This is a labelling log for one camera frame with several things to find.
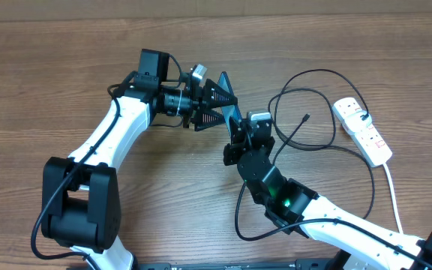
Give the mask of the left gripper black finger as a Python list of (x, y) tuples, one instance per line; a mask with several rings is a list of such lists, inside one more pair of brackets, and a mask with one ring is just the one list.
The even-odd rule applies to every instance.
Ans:
[(212, 109), (198, 110), (193, 117), (195, 131), (203, 131), (207, 128), (212, 128), (224, 123), (224, 116)]
[(238, 104), (238, 98), (224, 91), (216, 82), (211, 79), (205, 81), (202, 87), (202, 105), (205, 108), (213, 109)]

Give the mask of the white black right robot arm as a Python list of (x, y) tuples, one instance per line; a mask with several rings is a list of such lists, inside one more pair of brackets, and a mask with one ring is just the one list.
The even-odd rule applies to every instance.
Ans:
[(276, 226), (263, 238), (298, 233), (340, 248), (375, 269), (432, 269), (432, 233), (423, 239), (377, 226), (282, 176), (269, 159), (275, 142), (271, 120), (231, 116), (227, 125), (231, 142), (224, 149), (224, 163), (237, 166), (253, 201), (265, 207), (265, 216)]

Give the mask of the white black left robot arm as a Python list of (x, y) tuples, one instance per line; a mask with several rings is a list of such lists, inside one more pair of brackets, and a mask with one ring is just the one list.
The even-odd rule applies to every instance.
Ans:
[(168, 52), (143, 49), (138, 69), (108, 87), (111, 105), (92, 135), (68, 157), (46, 162), (41, 211), (30, 238), (37, 258), (81, 257), (90, 269), (138, 269), (119, 238), (117, 173), (132, 145), (158, 114), (202, 131), (223, 124), (238, 103), (232, 91), (204, 77), (201, 64), (169, 79), (175, 60)]

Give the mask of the blue Samsung smartphone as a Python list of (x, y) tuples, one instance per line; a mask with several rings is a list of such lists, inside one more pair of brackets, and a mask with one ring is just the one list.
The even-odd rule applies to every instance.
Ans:
[[(233, 87), (231, 86), (230, 79), (226, 71), (223, 71), (220, 75), (220, 78), (217, 84), (225, 91), (231, 95), (234, 95)], [(239, 109), (239, 106), (236, 105), (228, 105), (223, 106), (221, 108), (223, 117), (226, 122), (226, 127), (229, 133), (229, 137), (233, 136), (232, 128), (230, 126), (230, 119), (235, 120), (236, 123), (239, 123), (242, 120), (242, 114)]]

